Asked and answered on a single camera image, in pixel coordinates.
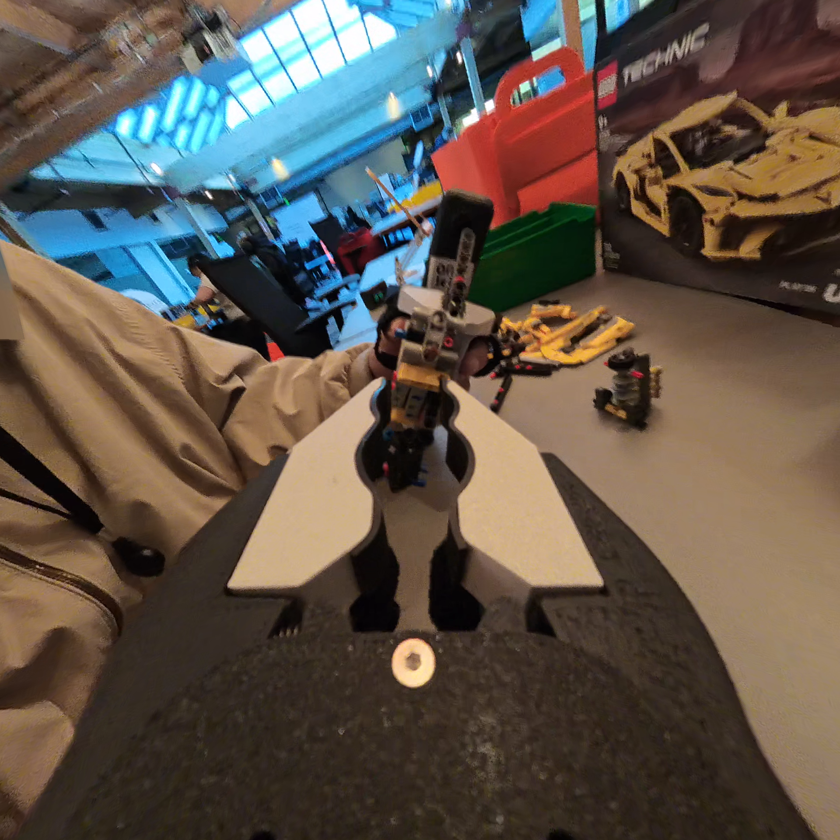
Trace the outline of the black brick beam red pins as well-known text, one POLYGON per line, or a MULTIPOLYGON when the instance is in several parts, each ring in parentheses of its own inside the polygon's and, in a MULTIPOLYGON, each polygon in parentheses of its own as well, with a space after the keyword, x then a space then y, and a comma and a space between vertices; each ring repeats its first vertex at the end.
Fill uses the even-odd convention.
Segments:
POLYGON ((523 360, 504 360, 489 373, 489 378, 496 383, 497 390, 489 404, 489 409, 498 414, 508 398, 516 377, 550 377, 557 367, 553 364, 541 364, 523 360))

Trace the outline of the yellow brick car body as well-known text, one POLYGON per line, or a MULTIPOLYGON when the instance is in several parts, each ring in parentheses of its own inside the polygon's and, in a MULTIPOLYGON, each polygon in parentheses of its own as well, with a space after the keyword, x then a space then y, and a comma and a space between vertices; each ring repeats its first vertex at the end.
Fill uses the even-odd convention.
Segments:
POLYGON ((634 322, 605 307, 578 312, 560 301, 541 299, 520 320, 502 317, 496 337, 504 361, 553 364, 558 370, 588 364, 613 351, 635 328, 634 322))

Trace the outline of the dark car set box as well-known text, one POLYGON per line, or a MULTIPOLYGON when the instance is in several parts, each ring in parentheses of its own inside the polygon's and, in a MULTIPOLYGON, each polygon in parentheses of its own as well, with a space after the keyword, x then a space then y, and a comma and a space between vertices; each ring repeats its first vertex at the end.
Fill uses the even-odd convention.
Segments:
POLYGON ((838 325, 838 1, 652 2, 592 84, 606 270, 838 325))

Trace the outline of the red office chair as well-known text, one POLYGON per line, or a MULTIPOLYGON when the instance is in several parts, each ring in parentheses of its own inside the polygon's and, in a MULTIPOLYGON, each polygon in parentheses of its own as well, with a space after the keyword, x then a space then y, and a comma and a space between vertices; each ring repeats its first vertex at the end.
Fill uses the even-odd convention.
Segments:
POLYGON ((359 227, 342 233, 333 253, 342 276, 360 276, 368 263, 385 254, 385 243, 369 228, 359 227))

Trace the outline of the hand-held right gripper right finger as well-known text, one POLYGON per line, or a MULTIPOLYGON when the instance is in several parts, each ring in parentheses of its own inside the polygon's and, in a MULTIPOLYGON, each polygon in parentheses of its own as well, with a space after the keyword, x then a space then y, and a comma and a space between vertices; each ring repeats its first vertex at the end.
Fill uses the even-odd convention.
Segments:
POLYGON ((605 583, 537 446, 456 383, 444 386, 445 464, 457 491, 429 571, 437 630, 476 630, 504 602, 531 633, 552 631, 546 597, 605 583))

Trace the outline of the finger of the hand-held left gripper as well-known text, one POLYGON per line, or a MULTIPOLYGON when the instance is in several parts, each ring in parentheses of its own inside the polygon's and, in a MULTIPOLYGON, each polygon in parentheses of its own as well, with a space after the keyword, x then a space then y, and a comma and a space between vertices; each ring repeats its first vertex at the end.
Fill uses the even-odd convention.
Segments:
POLYGON ((491 335, 495 320, 493 310, 467 301, 463 313, 456 318, 457 354, 465 354, 473 339, 491 335))
POLYGON ((430 319, 442 310, 442 291, 430 287, 402 286, 396 307, 409 319, 430 319))

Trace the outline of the person's beige shirt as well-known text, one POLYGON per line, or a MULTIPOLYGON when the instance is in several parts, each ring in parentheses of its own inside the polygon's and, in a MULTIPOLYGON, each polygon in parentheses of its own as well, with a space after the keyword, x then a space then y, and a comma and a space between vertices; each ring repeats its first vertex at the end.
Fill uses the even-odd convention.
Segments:
POLYGON ((13 838, 150 588, 113 544, 172 561, 295 434, 284 364, 9 243, 2 277, 22 330, 2 339, 2 429, 103 525, 94 534, 2 499, 2 838, 13 838))

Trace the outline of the green plastic bin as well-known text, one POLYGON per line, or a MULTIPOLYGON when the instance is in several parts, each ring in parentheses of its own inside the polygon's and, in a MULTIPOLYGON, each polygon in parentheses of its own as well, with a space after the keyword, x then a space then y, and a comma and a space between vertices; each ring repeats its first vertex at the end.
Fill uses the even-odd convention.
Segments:
POLYGON ((591 277, 596 221, 594 206, 552 203, 491 229, 468 301, 500 313, 591 277))

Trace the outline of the person's left hand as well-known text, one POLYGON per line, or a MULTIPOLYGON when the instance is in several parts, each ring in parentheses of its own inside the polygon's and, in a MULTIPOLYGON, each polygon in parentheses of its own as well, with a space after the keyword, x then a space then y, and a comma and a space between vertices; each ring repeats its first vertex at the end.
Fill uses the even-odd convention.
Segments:
POLYGON ((489 362, 494 361, 495 350, 488 337, 475 337, 460 362, 455 380, 469 392, 472 381, 481 376, 489 362))

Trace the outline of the black office chair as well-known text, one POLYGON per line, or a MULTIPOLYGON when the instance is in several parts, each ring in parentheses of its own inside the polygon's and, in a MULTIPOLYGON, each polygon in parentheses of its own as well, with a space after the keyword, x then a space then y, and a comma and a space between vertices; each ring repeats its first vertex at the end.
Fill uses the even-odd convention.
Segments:
POLYGON ((355 306, 353 300, 345 300, 309 311, 292 300, 257 258, 246 255, 205 259, 202 273, 257 322, 285 356, 313 359, 332 350, 355 306))

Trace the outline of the brick engine assembly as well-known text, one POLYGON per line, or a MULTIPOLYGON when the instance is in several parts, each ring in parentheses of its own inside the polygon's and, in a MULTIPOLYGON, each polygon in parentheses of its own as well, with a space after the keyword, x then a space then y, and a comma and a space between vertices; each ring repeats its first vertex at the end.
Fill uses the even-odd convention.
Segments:
POLYGON ((653 402, 662 394, 663 368, 652 364, 648 353, 637 353, 632 347, 612 353, 605 366, 612 373, 612 386, 595 389, 595 410, 645 430, 653 402))

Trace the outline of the grey black brick chassis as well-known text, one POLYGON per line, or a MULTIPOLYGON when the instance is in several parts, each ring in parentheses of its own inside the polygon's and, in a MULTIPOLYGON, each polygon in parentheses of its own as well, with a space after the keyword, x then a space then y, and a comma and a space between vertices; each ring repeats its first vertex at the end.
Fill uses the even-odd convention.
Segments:
POLYGON ((383 433, 383 473, 394 492, 425 483, 424 450, 434 439, 443 383, 459 371, 456 318, 469 287, 457 277, 442 291, 442 310, 431 318, 407 318, 392 379, 391 417, 383 433))

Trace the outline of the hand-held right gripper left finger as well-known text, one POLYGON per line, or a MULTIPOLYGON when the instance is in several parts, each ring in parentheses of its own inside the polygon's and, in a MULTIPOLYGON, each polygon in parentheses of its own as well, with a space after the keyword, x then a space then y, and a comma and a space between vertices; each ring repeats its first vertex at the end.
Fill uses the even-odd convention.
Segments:
POLYGON ((226 584, 230 595, 329 606, 356 632, 391 632, 399 563, 364 447, 382 438, 375 380, 289 450, 226 584))

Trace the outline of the grey desk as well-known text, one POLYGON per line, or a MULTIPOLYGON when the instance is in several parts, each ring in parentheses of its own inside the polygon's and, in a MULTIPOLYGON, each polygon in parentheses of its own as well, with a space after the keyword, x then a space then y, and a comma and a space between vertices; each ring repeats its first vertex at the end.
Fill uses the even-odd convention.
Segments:
POLYGON ((592 406, 598 360, 518 378, 502 418, 657 555, 788 794, 838 838, 838 321, 615 273, 540 297, 634 322, 663 394, 625 428, 592 406))

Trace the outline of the red plastic bin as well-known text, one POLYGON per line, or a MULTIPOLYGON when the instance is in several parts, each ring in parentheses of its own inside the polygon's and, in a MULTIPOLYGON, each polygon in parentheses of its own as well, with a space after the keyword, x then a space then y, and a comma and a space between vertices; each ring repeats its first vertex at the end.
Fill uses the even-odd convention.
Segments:
POLYGON ((500 79, 493 110, 433 152, 443 190, 488 197, 492 227, 553 203, 599 202, 592 73, 559 47, 500 79))

